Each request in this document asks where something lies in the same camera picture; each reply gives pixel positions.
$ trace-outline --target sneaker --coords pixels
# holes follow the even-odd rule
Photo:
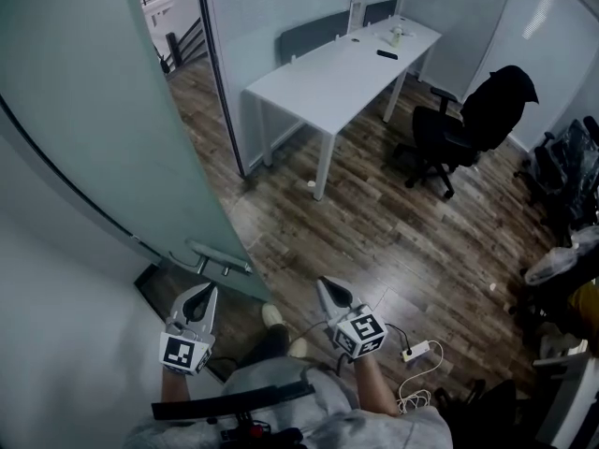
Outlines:
[[[296,357],[297,359],[302,359],[306,357],[308,355],[308,341],[306,341],[304,338],[294,340],[291,343],[291,346],[289,346],[287,355],[291,357]]]
[[[274,325],[281,325],[283,323],[283,316],[274,304],[266,303],[262,306],[262,321],[267,328]]]

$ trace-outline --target power strip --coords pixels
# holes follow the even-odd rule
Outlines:
[[[425,353],[431,350],[431,347],[429,346],[429,342],[427,340],[424,340],[422,342],[419,342],[416,346],[412,346],[410,349],[412,350],[412,353],[410,355],[408,354],[407,350],[405,350],[402,353],[404,363],[407,363],[412,359],[416,359],[417,357],[424,355]]]

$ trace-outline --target yellow object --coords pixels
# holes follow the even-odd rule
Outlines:
[[[580,286],[568,298],[568,310],[579,318],[591,352],[599,356],[599,288],[592,282]]]

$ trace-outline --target red component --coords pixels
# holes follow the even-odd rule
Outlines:
[[[253,439],[260,439],[264,434],[264,429],[262,426],[251,426],[250,427],[250,437]]]

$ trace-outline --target plastic bag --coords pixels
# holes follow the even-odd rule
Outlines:
[[[538,286],[573,268],[580,256],[599,245],[599,226],[588,226],[572,234],[571,248],[553,248],[524,275],[529,286]]]
[[[584,216],[584,203],[599,176],[599,149],[578,120],[546,148],[534,150],[530,169],[547,195],[559,196],[569,218]]]

